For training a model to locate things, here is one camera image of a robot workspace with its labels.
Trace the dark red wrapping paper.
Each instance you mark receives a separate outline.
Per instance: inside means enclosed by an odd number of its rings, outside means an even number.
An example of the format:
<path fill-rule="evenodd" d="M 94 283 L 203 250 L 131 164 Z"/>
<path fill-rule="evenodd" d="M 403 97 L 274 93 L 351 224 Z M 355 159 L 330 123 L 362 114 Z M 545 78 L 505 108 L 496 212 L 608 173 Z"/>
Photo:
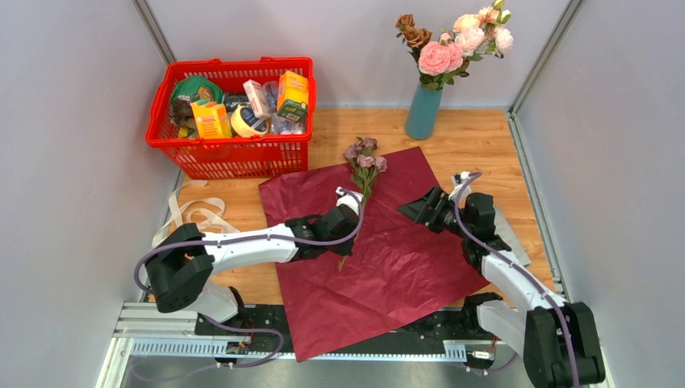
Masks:
<path fill-rule="evenodd" d="M 438 183 L 422 150 L 386 159 L 351 257 L 326 252 L 276 268 L 299 361 L 398 329 L 487 286 L 458 236 L 435 234 L 398 211 Z"/>

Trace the mauve flower stem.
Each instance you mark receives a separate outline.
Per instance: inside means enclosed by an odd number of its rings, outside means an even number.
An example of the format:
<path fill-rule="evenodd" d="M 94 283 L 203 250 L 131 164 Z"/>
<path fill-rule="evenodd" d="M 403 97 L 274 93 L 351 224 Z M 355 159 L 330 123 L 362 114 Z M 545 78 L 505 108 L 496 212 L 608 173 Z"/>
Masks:
<path fill-rule="evenodd" d="M 388 169 L 387 159 L 376 155 L 377 150 L 378 140 L 374 137 L 357 137 L 343 153 L 352 170 L 351 180 L 364 197 L 364 205 L 372 194 L 376 178 Z"/>

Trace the white printed ribbon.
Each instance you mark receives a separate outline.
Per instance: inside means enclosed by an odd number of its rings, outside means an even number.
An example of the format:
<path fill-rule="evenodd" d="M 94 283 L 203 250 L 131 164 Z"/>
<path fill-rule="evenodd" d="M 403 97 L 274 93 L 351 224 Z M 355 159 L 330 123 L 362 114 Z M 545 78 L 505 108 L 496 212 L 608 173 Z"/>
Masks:
<path fill-rule="evenodd" d="M 200 231 L 216 231 L 217 233 L 223 234 L 238 232 L 237 228 L 230 225 L 223 218 L 226 204 L 218 197 L 204 197 L 198 200 L 187 201 L 182 205 L 179 204 L 179 193 L 183 188 L 188 186 L 204 187 L 207 184 L 207 180 L 189 180 L 170 194 L 168 198 L 168 210 L 170 214 L 161 228 L 153 236 L 152 248 L 157 247 L 167 237 L 170 227 L 179 227 L 187 223 L 192 223 L 192 217 L 195 214 L 199 214 L 204 218 L 198 225 Z"/>

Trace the pink flower stem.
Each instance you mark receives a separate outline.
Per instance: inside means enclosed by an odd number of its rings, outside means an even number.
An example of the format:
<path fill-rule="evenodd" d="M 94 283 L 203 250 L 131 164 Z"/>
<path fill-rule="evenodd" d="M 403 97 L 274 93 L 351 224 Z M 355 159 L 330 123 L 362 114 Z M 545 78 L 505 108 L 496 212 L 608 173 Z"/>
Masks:
<path fill-rule="evenodd" d="M 417 65 L 421 88 L 441 91 L 446 85 L 454 85 L 464 72 L 464 50 L 452 34 L 443 33 L 420 50 Z"/>

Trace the pink flower bouquet brown wrap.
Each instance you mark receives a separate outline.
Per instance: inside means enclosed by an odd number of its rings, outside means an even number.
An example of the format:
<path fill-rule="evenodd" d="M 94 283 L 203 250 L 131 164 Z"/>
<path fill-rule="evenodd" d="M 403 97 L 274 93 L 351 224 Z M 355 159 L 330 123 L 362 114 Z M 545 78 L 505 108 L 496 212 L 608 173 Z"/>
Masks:
<path fill-rule="evenodd" d="M 443 33 L 452 34 L 464 50 L 464 72 L 461 74 L 464 75 L 468 64 L 487 55 L 502 59 L 512 50 L 514 37 L 506 27 L 511 12 L 505 4 L 504 1 L 493 1 L 475 14 L 463 14 L 456 19 L 451 30 L 440 32 L 437 38 L 431 31 L 417 27 L 412 14 L 401 15 L 395 23 L 396 37 L 409 48 L 409 54 L 417 65 L 419 52 L 427 43 L 438 40 Z"/>

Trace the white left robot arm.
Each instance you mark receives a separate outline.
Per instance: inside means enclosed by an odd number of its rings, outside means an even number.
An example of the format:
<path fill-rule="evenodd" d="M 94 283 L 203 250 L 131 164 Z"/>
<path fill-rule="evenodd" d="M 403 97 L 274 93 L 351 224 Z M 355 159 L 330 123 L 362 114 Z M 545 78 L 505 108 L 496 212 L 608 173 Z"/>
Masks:
<path fill-rule="evenodd" d="M 237 292 L 212 276 L 256 264 L 285 264 L 325 253 L 351 254 L 363 210 L 338 204 L 326 214 L 293 218 L 264 230 L 235 234 L 202 233 L 195 223 L 179 227 L 136 266 L 149 279 L 158 312 L 194 311 L 216 321 L 228 335 L 244 330 L 247 314 Z"/>

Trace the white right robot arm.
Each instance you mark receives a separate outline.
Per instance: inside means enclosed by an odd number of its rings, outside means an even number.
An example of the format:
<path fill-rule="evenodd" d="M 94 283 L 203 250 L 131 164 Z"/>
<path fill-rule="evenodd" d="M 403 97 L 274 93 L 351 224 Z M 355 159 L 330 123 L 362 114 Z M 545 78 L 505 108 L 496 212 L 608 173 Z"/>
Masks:
<path fill-rule="evenodd" d="M 535 278 L 500 237 L 492 196 L 474 192 L 458 206 L 457 195 L 439 187 L 398 207 L 429 230 L 462 239 L 464 257 L 479 275 L 505 294 L 477 295 L 460 317 L 463 332 L 478 339 L 487 332 L 523 359 L 535 387 L 580 387 L 604 382 L 606 369 L 595 317 L 583 302 L 568 302 Z"/>

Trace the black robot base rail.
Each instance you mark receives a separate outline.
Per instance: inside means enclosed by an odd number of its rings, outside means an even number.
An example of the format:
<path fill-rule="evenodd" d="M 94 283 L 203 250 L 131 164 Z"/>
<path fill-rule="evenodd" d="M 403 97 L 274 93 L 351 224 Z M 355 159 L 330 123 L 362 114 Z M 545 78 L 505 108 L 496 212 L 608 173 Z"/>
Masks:
<path fill-rule="evenodd" d="M 241 334 L 214 327 L 197 313 L 158 312 L 153 303 L 127 302 L 114 330 L 116 338 L 133 340 L 136 356 L 208 356 L 258 360 L 296 357 L 282 305 L 249 305 L 244 327 L 266 327 L 282 333 Z M 508 358 L 506 343 L 470 325 L 461 308 L 444 308 L 410 325 L 318 356 L 320 361 L 492 361 Z"/>

